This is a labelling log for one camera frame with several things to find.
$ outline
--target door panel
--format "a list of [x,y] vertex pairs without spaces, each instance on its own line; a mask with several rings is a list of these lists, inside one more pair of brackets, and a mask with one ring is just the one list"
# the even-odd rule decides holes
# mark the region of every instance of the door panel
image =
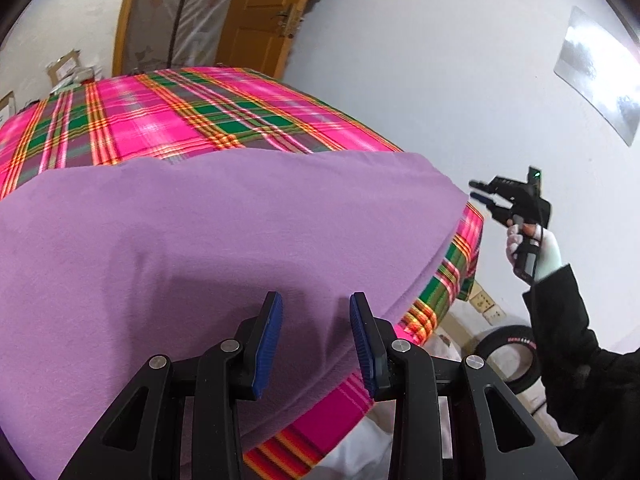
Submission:
[[307,0],[231,0],[216,62],[279,78]]

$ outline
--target plaid blanket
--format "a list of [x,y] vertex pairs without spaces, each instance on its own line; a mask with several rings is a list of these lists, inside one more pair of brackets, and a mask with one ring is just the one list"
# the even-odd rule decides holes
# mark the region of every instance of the plaid blanket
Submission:
[[[0,129],[0,199],[52,168],[137,156],[177,162],[228,148],[399,151],[340,111],[251,70],[161,70],[89,84],[9,120]],[[481,231],[482,215],[467,205],[446,257],[397,332],[422,344],[455,298],[466,300]],[[244,460],[265,479],[300,478],[371,406],[355,372]]]

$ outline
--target metal screw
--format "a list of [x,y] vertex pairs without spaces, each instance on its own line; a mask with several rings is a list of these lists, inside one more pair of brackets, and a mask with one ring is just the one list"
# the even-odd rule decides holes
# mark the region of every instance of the metal screw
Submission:
[[159,370],[160,368],[164,368],[166,366],[166,357],[163,355],[157,355],[149,359],[149,366],[151,366],[154,370]]
[[479,355],[469,355],[465,359],[466,365],[474,370],[479,370],[484,366],[484,359]]
[[391,343],[391,348],[397,352],[408,352],[411,349],[411,343],[404,339],[396,339]]
[[235,352],[240,348],[240,343],[235,339],[227,339],[220,343],[220,349],[223,352]]

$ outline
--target reflective poster on wall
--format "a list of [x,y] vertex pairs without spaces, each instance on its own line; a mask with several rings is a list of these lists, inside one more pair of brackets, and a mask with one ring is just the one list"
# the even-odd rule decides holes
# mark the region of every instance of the reflective poster on wall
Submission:
[[574,7],[556,68],[631,146],[640,124],[640,63]]

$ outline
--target tire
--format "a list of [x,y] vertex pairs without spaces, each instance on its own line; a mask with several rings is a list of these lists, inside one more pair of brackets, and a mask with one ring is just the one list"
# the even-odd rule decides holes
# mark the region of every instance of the tire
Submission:
[[536,352],[536,343],[533,340],[533,330],[526,325],[501,326],[490,332],[474,350],[474,354],[479,355],[487,361],[489,356],[498,348],[506,345],[522,345],[528,348],[532,355],[531,366],[524,374],[513,381],[506,382],[507,386],[514,394],[520,394],[540,378],[540,360]]

